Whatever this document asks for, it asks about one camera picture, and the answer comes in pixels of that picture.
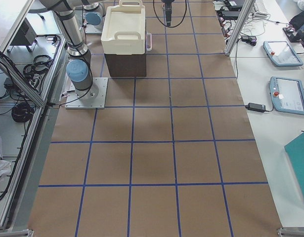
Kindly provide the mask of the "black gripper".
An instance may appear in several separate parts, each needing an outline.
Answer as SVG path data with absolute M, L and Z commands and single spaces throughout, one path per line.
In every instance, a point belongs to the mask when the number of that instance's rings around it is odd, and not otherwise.
M 166 26 L 171 26 L 172 21 L 172 0 L 162 0 L 163 9 L 166 11 Z

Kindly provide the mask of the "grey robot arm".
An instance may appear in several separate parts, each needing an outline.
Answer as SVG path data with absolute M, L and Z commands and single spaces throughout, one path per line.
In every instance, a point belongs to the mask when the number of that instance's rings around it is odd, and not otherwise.
M 78 98 L 91 98 L 98 92 L 91 64 L 91 52 L 82 36 L 82 26 L 75 14 L 77 7 L 85 7 L 86 20 L 102 25 L 104 56 L 113 78 L 143 78 L 147 75 L 146 7 L 140 0 L 121 0 L 106 9 L 101 19 L 98 0 L 43 0 L 41 4 L 53 12 L 67 44 L 70 61 L 66 73 Z
M 88 25 L 94 26 L 97 30 L 102 31 L 104 25 L 104 17 L 106 15 L 106 8 L 104 3 L 95 2 L 83 6 L 83 17 Z

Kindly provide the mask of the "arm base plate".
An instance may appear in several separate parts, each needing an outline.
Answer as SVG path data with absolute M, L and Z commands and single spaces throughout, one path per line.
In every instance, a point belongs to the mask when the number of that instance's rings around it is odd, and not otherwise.
M 100 25 L 86 25 L 86 34 L 99 34 L 101 35 L 103 31 L 103 24 Z
M 78 91 L 72 82 L 70 82 L 66 103 L 66 109 L 104 109 L 106 101 L 106 92 L 108 87 L 108 78 L 93 78 L 93 84 L 90 91 Z

